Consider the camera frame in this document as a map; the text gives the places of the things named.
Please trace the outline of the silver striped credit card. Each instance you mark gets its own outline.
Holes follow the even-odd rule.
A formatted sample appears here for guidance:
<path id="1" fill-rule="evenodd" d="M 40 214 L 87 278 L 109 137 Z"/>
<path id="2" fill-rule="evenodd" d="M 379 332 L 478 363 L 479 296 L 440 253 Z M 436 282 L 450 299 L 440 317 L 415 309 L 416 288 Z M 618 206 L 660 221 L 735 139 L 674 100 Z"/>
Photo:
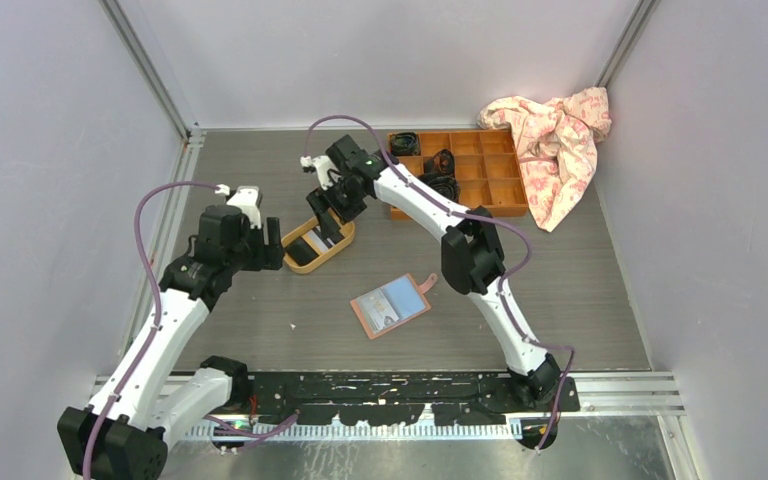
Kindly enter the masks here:
<path id="1" fill-rule="evenodd" d="M 322 236 L 321 230 L 318 227 L 307 231 L 303 238 L 318 255 L 326 254 L 333 247 L 333 243 L 328 238 Z"/>

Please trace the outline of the pink floral crumpled cloth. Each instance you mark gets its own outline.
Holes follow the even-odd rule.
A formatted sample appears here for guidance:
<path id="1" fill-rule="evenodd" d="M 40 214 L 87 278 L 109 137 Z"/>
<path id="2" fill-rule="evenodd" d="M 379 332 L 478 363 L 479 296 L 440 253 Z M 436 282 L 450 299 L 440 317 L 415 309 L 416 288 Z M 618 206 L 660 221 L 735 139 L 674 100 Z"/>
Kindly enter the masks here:
<path id="1" fill-rule="evenodd" d="M 551 233 L 590 186 L 597 144 L 608 137 L 612 119 L 607 89 L 590 87 L 544 103 L 500 98 L 479 112 L 477 123 L 510 132 L 532 217 Z"/>

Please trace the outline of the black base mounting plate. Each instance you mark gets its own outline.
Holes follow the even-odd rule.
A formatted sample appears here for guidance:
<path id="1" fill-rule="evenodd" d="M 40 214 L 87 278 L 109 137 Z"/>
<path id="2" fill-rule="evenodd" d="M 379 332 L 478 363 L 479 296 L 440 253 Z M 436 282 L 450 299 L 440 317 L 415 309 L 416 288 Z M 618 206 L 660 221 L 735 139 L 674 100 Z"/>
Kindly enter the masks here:
<path id="1" fill-rule="evenodd" d="M 295 414 L 305 426 L 338 420 L 377 427 L 412 425 L 430 410 L 436 426 L 479 426 L 513 414 L 548 414 L 554 407 L 579 409 L 572 379 L 534 393 L 503 371 L 255 372 L 243 397 L 214 412 L 272 425 Z"/>

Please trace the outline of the rolled dark tie top-left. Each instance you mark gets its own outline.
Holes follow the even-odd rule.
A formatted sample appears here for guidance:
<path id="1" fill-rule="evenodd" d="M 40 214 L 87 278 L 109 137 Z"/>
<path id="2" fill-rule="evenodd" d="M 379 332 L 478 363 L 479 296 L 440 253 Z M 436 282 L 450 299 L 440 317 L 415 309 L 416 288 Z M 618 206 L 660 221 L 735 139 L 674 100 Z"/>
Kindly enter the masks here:
<path id="1" fill-rule="evenodd" d="M 396 157 L 419 156 L 421 144 L 416 132 L 398 132 L 389 137 L 390 153 Z"/>

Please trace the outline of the wooden compartment organizer box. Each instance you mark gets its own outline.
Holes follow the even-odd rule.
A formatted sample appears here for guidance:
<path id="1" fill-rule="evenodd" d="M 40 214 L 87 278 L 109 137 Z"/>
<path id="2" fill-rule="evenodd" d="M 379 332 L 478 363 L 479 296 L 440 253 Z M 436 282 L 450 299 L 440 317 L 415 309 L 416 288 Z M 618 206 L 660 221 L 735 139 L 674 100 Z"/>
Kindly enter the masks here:
<path id="1" fill-rule="evenodd" d="M 423 175 L 423 163 L 441 149 L 455 157 L 459 203 L 483 206 L 496 217 L 518 217 L 528 210 L 512 136 L 507 130 L 418 131 L 419 156 L 397 157 L 414 176 Z"/>

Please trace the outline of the rolled dark tie middle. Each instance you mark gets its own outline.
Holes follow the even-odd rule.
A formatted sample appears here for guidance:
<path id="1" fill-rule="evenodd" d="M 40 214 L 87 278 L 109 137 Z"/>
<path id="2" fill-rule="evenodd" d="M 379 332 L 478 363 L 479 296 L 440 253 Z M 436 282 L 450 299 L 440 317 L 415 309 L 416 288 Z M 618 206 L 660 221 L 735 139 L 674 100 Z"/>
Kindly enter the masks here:
<path id="1" fill-rule="evenodd" d="M 455 175 L 455 157 L 449 149 L 441 149 L 423 163 L 424 175 Z"/>

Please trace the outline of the yellow oval card tray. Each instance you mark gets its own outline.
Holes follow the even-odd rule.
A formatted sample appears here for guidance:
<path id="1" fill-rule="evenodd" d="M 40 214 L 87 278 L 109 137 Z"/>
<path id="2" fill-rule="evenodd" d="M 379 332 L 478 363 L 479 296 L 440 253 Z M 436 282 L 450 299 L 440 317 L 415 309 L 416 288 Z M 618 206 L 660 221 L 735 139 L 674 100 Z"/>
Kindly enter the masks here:
<path id="1" fill-rule="evenodd" d="M 354 240 L 354 222 L 342 223 L 335 214 L 338 231 L 326 238 L 316 217 L 292 230 L 282 238 L 284 262 L 297 274 L 308 274 L 348 247 Z"/>

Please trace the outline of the black card in tray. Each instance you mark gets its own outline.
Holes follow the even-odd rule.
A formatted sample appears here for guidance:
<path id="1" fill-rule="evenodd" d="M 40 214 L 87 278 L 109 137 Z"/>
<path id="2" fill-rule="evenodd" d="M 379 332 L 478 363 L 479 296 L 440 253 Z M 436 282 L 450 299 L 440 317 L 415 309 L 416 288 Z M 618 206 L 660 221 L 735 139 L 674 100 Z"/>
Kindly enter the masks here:
<path id="1" fill-rule="evenodd" d="M 302 237 L 294 239 L 285 251 L 299 267 L 307 266 L 319 257 L 319 253 Z"/>

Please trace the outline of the rolled dark tie bottom-middle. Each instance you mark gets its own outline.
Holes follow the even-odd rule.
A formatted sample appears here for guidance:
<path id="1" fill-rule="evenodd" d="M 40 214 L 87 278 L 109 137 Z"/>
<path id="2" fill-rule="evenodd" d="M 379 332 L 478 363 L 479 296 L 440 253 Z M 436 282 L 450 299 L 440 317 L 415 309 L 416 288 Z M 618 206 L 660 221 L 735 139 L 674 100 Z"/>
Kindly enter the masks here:
<path id="1" fill-rule="evenodd" d="M 427 173 L 420 175 L 419 180 L 447 200 L 459 202 L 461 189 L 453 175 Z"/>

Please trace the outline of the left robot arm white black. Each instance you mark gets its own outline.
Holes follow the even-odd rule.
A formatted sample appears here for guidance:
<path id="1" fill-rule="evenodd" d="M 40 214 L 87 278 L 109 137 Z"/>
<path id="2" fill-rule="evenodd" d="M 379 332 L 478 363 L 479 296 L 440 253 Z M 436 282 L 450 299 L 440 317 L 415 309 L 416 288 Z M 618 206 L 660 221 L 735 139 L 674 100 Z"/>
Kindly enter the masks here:
<path id="1" fill-rule="evenodd" d="M 74 473 L 86 479 L 157 479 L 183 434 L 216 409 L 245 409 L 253 386 L 245 363 L 212 355 L 165 399 L 184 347 L 241 271 L 279 270 L 280 221 L 212 205 L 185 253 L 164 270 L 159 297 L 113 375 L 87 406 L 68 407 L 57 431 Z"/>

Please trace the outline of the aluminium frame rail front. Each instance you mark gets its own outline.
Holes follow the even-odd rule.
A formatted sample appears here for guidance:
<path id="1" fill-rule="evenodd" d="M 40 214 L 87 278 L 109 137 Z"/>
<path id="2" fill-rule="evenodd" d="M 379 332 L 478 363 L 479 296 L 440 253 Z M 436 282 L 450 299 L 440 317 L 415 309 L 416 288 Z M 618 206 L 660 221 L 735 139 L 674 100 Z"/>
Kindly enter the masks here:
<path id="1" fill-rule="evenodd" d="M 528 396 L 504 372 L 226 372 L 203 368 L 162 380 L 155 391 L 133 382 L 122 392 L 102 381 L 79 429 L 103 435 L 112 425 L 154 442 L 215 438 L 289 439 L 513 438 L 547 447 L 563 420 L 669 417 L 685 412 L 667 374 L 578 373 L 557 393 Z"/>

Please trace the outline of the brown leather card holder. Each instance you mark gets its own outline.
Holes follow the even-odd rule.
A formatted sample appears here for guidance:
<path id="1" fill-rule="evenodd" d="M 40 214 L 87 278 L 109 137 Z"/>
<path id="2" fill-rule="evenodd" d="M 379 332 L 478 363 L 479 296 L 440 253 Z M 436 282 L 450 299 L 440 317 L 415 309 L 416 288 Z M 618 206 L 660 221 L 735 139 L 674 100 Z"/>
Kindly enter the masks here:
<path id="1" fill-rule="evenodd" d="M 426 294 L 436 285 L 431 273 L 418 283 L 402 275 L 350 301 L 350 306 L 369 339 L 376 339 L 431 309 Z"/>

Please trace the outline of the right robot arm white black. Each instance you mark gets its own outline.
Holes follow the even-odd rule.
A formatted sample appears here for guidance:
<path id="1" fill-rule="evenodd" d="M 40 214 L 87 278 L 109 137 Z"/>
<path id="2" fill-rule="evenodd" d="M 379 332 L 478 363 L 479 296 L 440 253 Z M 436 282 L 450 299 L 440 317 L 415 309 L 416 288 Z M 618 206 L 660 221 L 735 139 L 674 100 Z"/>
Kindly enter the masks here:
<path id="1" fill-rule="evenodd" d="M 445 281 L 476 305 L 499 342 L 518 403 L 537 411 L 552 400 L 563 371 L 538 341 L 509 286 L 498 233 L 505 222 L 484 207 L 445 198 L 390 154 L 369 153 L 349 135 L 320 156 L 303 154 L 300 165 L 319 182 L 307 202 L 325 233 L 354 220 L 367 198 L 396 207 L 422 226 L 439 243 Z"/>

